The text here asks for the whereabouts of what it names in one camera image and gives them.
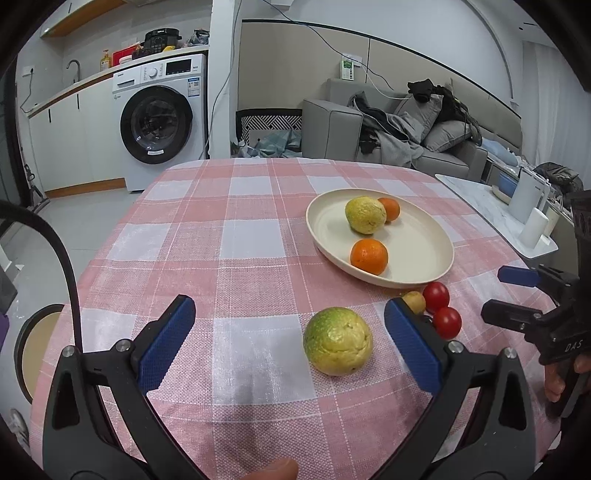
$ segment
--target wooden stool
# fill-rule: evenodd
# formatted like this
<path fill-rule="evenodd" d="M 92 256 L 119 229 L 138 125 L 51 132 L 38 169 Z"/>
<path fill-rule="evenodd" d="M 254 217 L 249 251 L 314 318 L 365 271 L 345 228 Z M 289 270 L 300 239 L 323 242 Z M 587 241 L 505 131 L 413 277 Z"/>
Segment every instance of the wooden stool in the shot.
<path fill-rule="evenodd" d="M 14 346 L 14 368 L 22 394 L 33 402 L 43 356 L 64 306 L 56 303 L 34 313 L 21 328 Z"/>

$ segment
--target cherry tomato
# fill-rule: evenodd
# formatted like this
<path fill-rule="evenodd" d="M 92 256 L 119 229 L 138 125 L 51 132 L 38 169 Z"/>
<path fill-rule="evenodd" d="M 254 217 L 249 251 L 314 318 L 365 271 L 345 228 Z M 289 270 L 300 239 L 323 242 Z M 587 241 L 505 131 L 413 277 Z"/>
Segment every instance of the cherry tomato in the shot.
<path fill-rule="evenodd" d="M 462 329 L 462 317 L 456 309 L 443 307 L 433 316 L 433 326 L 441 338 L 451 340 Z"/>
<path fill-rule="evenodd" d="M 443 283 L 438 281 L 431 282 L 425 287 L 423 297 L 425 297 L 429 313 L 435 313 L 440 308 L 449 305 L 449 291 Z"/>

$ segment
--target white cup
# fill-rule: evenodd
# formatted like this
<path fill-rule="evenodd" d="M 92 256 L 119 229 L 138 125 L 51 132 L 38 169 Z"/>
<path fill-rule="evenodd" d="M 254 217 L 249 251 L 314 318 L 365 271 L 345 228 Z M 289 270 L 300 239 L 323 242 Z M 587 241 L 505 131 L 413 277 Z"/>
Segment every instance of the white cup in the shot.
<path fill-rule="evenodd" d="M 524 244 L 527 248 L 535 248 L 544 233 L 544 229 L 548 225 L 548 217 L 540 212 L 537 208 L 534 208 L 530 217 L 525 223 L 525 227 L 519 235 L 519 241 Z"/>
<path fill-rule="evenodd" d="M 550 236 L 552 234 L 552 230 L 554 230 L 554 227 L 558 223 L 558 219 L 560 219 L 560 214 L 551 207 L 549 202 L 545 215 L 548 217 L 548 225 L 546 225 L 546 228 L 544 229 L 544 235 Z"/>

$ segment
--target floor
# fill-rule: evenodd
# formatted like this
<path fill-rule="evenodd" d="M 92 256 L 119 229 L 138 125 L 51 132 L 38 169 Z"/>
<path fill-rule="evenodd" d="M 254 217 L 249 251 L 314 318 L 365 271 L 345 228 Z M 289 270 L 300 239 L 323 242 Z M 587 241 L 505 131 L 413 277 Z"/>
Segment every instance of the floor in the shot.
<path fill-rule="evenodd" d="M 127 190 L 86 193 L 52 200 L 40 215 L 65 244 L 78 279 L 138 193 Z M 0 352 L 0 414 L 16 408 L 28 422 L 31 406 L 14 373 L 14 344 L 22 324 L 52 303 L 68 303 L 66 281 L 49 244 L 28 227 L 13 225 L 0 240 L 8 258 L 24 265 L 15 280 L 18 295 L 8 311 L 10 328 Z"/>

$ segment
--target blue gripper pad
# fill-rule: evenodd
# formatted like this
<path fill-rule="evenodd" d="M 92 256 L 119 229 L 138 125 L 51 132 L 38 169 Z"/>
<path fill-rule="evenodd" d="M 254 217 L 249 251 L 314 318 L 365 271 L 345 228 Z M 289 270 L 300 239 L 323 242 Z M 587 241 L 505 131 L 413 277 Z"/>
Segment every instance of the blue gripper pad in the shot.
<path fill-rule="evenodd" d="M 496 277 L 503 283 L 511 285 L 522 285 L 524 287 L 537 287 L 540 276 L 536 270 L 529 268 L 510 267 L 505 265 L 499 268 Z"/>
<path fill-rule="evenodd" d="M 153 325 L 146 325 L 136 338 L 137 342 L 144 331 L 147 338 L 150 338 L 150 334 L 155 334 L 137 365 L 138 385 L 144 395 L 160 386 L 185 338 L 193 328 L 195 302 L 190 297 L 179 295 L 158 320 L 150 323 Z"/>
<path fill-rule="evenodd" d="M 390 300 L 386 304 L 386 330 L 402 354 L 419 388 L 436 395 L 441 388 L 441 363 L 413 325 L 413 320 L 402 308 L 404 307 L 398 305 L 395 300 Z"/>

